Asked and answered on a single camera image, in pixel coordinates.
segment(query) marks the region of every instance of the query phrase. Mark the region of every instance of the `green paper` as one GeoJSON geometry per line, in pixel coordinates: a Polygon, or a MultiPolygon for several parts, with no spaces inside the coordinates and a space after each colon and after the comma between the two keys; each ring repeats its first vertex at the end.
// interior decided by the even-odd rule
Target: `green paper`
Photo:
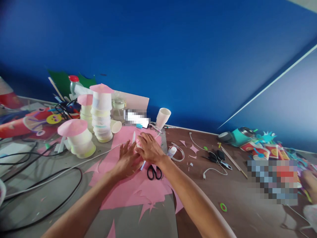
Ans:
{"type": "Polygon", "coordinates": [[[54,81],[56,87],[58,88],[60,94],[64,97],[69,97],[70,94],[70,81],[68,78],[68,74],[64,71],[54,72],[51,70],[47,70],[54,81]]]}
{"type": "Polygon", "coordinates": [[[92,85],[96,85],[96,78],[93,76],[92,79],[87,79],[84,76],[82,76],[80,73],[78,74],[79,82],[85,87],[89,88],[92,85]]]}

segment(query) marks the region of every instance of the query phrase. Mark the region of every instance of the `plastic bottle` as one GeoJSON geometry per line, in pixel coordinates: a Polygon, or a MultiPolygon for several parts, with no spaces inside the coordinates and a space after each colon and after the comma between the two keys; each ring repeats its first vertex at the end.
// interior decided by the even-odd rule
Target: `plastic bottle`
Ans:
{"type": "Polygon", "coordinates": [[[75,99],[79,96],[75,93],[76,85],[79,85],[82,87],[83,87],[83,85],[79,82],[79,78],[76,75],[69,75],[68,78],[70,80],[70,92],[73,95],[73,99],[75,99]]]}
{"type": "Polygon", "coordinates": [[[172,146],[169,150],[168,150],[168,153],[167,153],[167,156],[168,157],[173,157],[173,155],[176,153],[177,149],[175,146],[172,146]]]}

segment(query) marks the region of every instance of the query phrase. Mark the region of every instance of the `left hand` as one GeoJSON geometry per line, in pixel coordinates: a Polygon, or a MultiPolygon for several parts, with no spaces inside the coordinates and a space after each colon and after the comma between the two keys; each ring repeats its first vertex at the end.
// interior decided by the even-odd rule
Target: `left hand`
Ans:
{"type": "Polygon", "coordinates": [[[128,149],[130,140],[125,145],[120,146],[119,161],[112,169],[112,172],[118,179],[122,180],[129,176],[132,176],[143,164],[143,160],[137,165],[133,165],[134,161],[140,157],[139,153],[133,154],[136,142],[134,142],[128,149]]]}

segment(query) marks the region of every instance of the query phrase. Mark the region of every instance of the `stacked paper cups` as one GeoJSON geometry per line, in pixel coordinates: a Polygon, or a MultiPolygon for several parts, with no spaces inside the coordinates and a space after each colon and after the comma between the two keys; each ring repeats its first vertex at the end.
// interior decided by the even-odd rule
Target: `stacked paper cups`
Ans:
{"type": "Polygon", "coordinates": [[[92,115],[91,115],[91,105],[92,105],[92,94],[80,95],[77,98],[78,103],[82,106],[80,109],[80,119],[85,120],[88,123],[88,130],[94,133],[92,126],[92,115]]]}
{"type": "Polygon", "coordinates": [[[92,134],[87,129],[87,121],[82,119],[71,119],[64,122],[58,128],[59,135],[67,137],[71,145],[71,152],[80,159],[91,156],[96,151],[96,146],[91,141],[92,134]]]}
{"type": "Polygon", "coordinates": [[[114,92],[104,84],[90,86],[93,91],[92,98],[92,126],[98,141],[106,143],[112,139],[111,132],[111,94],[114,92]]]}

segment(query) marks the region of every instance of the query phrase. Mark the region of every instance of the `hand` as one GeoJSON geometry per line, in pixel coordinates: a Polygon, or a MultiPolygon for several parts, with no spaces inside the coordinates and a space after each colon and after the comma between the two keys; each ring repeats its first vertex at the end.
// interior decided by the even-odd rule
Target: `hand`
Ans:
{"type": "Polygon", "coordinates": [[[142,160],[134,165],[135,160],[140,157],[140,154],[133,154],[136,142],[134,142],[128,149],[129,143],[130,140],[125,143],[125,146],[121,144],[119,161],[112,169],[114,175],[120,180],[132,176],[143,164],[142,160]]]}
{"type": "Polygon", "coordinates": [[[138,136],[138,139],[143,149],[136,148],[135,150],[147,162],[158,165],[167,155],[151,134],[142,132],[141,135],[138,136]]]}

